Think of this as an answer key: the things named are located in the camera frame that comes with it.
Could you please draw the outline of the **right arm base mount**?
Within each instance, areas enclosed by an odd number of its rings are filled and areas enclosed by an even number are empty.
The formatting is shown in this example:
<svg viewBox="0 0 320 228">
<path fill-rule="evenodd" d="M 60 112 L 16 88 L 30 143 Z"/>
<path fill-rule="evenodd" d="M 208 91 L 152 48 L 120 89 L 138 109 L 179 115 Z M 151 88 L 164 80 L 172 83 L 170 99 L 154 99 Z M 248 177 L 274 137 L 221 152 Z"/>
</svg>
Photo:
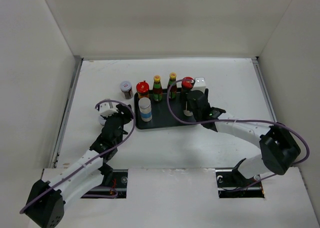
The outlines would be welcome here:
<svg viewBox="0 0 320 228">
<path fill-rule="evenodd" d="M 264 198 L 262 183 L 256 183 L 258 178 L 245 178 L 238 168 L 245 159 L 233 168 L 221 168 L 215 171 L 218 197 L 221 199 Z"/>
</svg>

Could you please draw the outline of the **red lid chili jar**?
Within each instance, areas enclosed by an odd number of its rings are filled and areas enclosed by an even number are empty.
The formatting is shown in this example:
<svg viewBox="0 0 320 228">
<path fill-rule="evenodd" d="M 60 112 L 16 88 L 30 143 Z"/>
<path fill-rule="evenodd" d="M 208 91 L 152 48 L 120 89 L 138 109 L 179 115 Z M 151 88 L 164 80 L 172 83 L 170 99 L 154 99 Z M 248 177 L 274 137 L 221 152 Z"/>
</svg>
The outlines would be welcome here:
<svg viewBox="0 0 320 228">
<path fill-rule="evenodd" d="M 193 89 L 195 82 L 192 77 L 185 77 L 182 79 L 181 83 L 181 93 L 186 93 Z"/>
<path fill-rule="evenodd" d="M 138 98 L 141 99 L 141 98 L 149 98 L 150 95 L 149 95 L 149 84 L 144 80 L 144 81 L 141 81 L 139 82 L 137 85 L 136 85 L 136 91 L 137 91 L 137 94 L 138 94 Z"/>
</svg>

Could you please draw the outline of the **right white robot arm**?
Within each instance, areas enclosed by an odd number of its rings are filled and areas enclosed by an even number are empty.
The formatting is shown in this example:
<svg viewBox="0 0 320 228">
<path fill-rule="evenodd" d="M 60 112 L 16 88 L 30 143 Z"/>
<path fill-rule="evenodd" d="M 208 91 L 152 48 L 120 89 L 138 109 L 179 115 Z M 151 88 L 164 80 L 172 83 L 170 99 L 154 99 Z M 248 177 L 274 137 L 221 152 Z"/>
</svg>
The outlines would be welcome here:
<svg viewBox="0 0 320 228">
<path fill-rule="evenodd" d="M 211 107 L 207 95 L 199 90 L 190 91 L 185 99 L 187 110 L 203 127 L 240 138 L 260 150 L 260 154 L 242 159 L 233 168 L 231 178 L 238 186 L 267 172 L 284 175 L 301 153 L 293 136 L 282 124 L 241 122 L 225 110 Z"/>
</svg>

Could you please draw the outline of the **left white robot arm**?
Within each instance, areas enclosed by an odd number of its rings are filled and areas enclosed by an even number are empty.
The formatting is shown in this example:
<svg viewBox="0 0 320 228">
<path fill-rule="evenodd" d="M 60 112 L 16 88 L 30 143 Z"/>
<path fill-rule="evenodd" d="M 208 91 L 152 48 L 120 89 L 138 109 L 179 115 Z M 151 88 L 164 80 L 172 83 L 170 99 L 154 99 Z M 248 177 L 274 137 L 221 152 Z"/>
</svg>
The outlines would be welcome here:
<svg viewBox="0 0 320 228">
<path fill-rule="evenodd" d="M 106 117 L 101 133 L 90 148 L 53 179 L 35 182 L 20 214 L 41 228 L 55 228 L 71 203 L 97 186 L 108 187 L 113 173 L 108 161 L 132 134 L 124 126 L 134 120 L 132 107 L 117 101 L 116 111 Z"/>
</svg>

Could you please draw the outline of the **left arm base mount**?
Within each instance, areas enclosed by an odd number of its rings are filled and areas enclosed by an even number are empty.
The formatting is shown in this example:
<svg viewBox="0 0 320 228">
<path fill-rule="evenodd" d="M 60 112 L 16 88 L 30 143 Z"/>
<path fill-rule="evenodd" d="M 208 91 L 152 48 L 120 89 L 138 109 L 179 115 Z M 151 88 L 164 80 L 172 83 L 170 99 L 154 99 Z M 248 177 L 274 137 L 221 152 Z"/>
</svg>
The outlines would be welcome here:
<svg viewBox="0 0 320 228">
<path fill-rule="evenodd" d="M 127 197 L 128 170 L 113 170 L 102 184 L 92 188 L 82 199 L 125 199 Z"/>
</svg>

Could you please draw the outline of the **yellow cap sauce bottle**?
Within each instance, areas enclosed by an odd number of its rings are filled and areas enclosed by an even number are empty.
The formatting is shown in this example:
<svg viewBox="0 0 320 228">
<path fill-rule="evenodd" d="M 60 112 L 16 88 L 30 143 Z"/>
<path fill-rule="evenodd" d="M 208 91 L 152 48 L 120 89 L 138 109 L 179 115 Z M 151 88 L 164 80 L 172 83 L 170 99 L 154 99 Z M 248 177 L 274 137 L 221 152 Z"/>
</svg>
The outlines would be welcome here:
<svg viewBox="0 0 320 228">
<path fill-rule="evenodd" d="M 153 78 L 153 99 L 156 102 L 161 102 L 163 98 L 163 89 L 162 89 L 162 84 L 161 84 L 161 78 L 159 75 L 154 76 Z"/>
<path fill-rule="evenodd" d="M 168 84 L 167 84 L 167 91 L 168 91 L 168 98 L 169 100 L 174 100 L 176 98 L 176 94 L 177 94 L 177 84 L 176 84 L 176 73 L 172 72 L 169 75 L 169 80 L 168 80 Z"/>
</svg>

